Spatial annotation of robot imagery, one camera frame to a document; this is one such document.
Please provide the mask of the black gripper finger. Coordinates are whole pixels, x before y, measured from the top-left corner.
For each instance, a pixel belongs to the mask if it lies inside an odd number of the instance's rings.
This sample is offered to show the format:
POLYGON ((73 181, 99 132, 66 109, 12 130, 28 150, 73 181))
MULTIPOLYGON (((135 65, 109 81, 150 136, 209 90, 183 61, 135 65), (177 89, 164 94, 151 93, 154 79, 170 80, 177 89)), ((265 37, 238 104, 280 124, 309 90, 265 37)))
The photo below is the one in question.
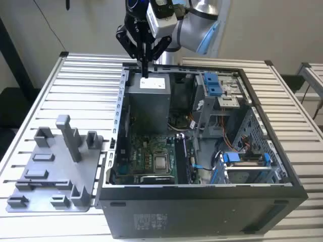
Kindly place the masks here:
POLYGON ((152 61, 157 60, 161 54, 167 49, 169 44, 172 42, 171 36, 165 36, 160 39, 160 41, 152 47, 155 42, 154 37, 149 37, 146 40, 145 46, 145 77, 148 78, 148 64, 152 61))
POLYGON ((146 62, 144 56, 144 50, 142 48, 142 43, 139 42, 135 45, 133 41, 128 36, 128 31, 125 25, 120 25, 116 31, 116 39, 119 41, 121 46, 127 52, 130 58, 137 59, 141 62, 141 73, 142 77, 146 77, 146 62))

